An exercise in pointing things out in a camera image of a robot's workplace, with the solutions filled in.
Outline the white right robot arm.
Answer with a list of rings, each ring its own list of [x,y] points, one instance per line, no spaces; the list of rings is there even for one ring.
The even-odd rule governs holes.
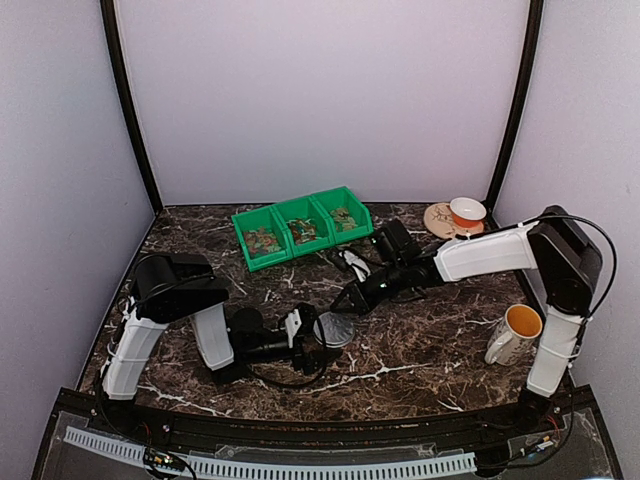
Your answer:
[[[511,426],[521,434],[530,434],[547,420],[549,405],[542,397],[555,394],[599,306],[593,296],[603,259],[582,230],[584,223],[584,219],[552,205],[521,223],[423,249],[401,222],[389,222],[371,238],[382,267],[348,283],[330,309],[366,315],[407,289],[439,287],[503,271],[538,271],[547,309],[526,382],[527,390],[536,395],[528,396],[510,413]]]

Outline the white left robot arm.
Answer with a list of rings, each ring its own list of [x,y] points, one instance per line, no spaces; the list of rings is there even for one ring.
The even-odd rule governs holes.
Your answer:
[[[133,270],[123,319],[108,348],[96,390],[109,400],[101,417],[120,436],[141,427],[140,412],[126,401],[135,398],[139,379],[167,327],[189,319],[198,352],[217,384],[260,378],[286,388],[254,370],[256,364],[287,361],[306,375],[299,388],[319,381],[338,356],[314,306],[297,304],[277,328],[264,325],[252,307],[226,316],[227,282],[216,276],[207,259],[197,254],[154,253],[142,257]]]

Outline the clear round plastic lid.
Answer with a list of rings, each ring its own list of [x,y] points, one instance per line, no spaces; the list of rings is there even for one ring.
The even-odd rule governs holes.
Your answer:
[[[325,344],[328,348],[337,349],[348,345],[355,337],[354,323],[344,315],[334,312],[325,312],[314,323],[313,335],[317,343],[322,345],[322,336],[319,329],[322,326],[325,335]]]

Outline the green bin with star candies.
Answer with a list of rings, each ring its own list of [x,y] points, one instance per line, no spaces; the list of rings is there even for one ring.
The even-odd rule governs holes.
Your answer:
[[[232,222],[250,272],[293,258],[285,225],[274,207],[265,206],[233,215]]]

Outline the green bin with lollipops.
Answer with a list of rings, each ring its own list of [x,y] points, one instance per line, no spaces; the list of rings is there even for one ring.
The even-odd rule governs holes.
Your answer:
[[[294,257],[315,253],[332,245],[327,217],[310,197],[277,203],[275,211],[282,218],[285,233],[292,241]]]

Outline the green bin with popsicle candies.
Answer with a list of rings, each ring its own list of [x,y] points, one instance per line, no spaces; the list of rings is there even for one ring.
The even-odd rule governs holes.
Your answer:
[[[348,243],[373,232],[369,210],[346,186],[317,192],[313,200],[328,214],[336,244]]]

